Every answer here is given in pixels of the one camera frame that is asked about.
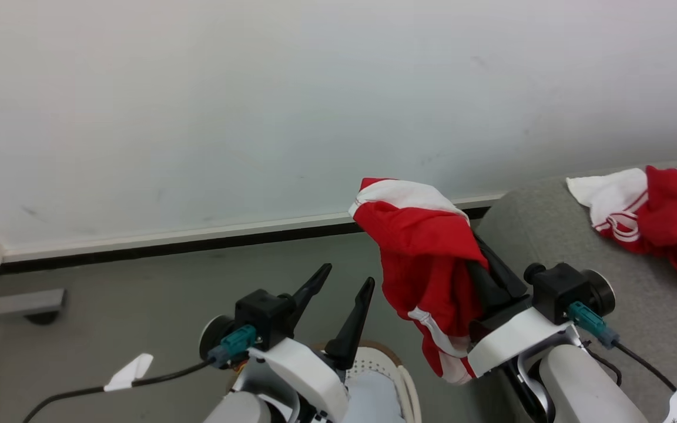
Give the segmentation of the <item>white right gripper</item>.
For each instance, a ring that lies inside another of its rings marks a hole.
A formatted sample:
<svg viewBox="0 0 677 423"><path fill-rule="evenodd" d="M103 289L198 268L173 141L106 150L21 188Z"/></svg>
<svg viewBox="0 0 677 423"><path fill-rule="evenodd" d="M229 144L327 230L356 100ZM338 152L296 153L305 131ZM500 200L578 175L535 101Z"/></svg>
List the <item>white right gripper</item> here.
<svg viewBox="0 0 677 423"><path fill-rule="evenodd" d="M580 347L573 323L554 324L532 305L526 284L478 236L474 235L487 267L467 262L482 312L468 324L472 346L467 353L467 376L486 373L518 358L559 344Z"/></svg>

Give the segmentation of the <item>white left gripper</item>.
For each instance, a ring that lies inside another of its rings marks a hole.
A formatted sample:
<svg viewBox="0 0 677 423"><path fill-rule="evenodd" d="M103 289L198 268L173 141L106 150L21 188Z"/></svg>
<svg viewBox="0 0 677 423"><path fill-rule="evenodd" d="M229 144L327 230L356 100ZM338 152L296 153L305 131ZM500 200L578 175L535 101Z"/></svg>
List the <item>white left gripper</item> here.
<svg viewBox="0 0 677 423"><path fill-rule="evenodd" d="M282 294L287 305L284 321L286 330L295 330L312 297L327 281L333 265L323 263L293 295ZM285 338L277 345L262 351L248 348L250 359L261 359L288 388L300 394L319 412L326 412L328 420L342 421L346 417L349 395L337 371L354 366L368 311L373 300L376 281L368 277L354 299L354 308L338 334L328 341L324 354L331 368L318 353L296 340Z"/></svg>

